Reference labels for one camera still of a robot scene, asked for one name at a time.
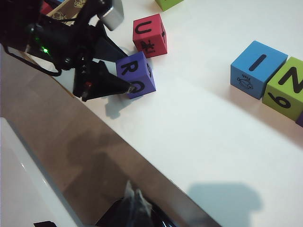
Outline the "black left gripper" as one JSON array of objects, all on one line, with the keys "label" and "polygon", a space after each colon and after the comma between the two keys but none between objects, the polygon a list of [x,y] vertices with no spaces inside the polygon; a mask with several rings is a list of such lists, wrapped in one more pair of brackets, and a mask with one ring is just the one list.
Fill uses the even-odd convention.
[{"label": "black left gripper", "polygon": [[116,62],[128,57],[107,36],[101,21],[89,24],[93,16],[104,13],[103,0],[88,0],[71,26],[40,12],[29,24],[29,54],[53,63],[57,70],[75,68],[72,93],[83,102],[134,91],[134,85],[110,73],[103,61],[91,61]]}]

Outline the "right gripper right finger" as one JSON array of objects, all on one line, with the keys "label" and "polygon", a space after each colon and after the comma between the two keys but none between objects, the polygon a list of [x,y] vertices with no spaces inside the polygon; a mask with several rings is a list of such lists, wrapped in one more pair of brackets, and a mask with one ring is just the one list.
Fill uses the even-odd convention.
[{"label": "right gripper right finger", "polygon": [[137,227],[177,227],[176,223],[154,202],[145,198],[140,189],[136,190]]}]

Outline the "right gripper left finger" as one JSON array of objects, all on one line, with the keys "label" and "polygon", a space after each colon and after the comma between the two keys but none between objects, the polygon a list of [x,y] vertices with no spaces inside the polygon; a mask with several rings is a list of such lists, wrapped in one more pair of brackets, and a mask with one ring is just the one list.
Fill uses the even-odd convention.
[{"label": "right gripper left finger", "polygon": [[97,227],[129,227],[134,211],[135,193],[130,181],[126,183],[124,195],[116,200],[95,224]]}]

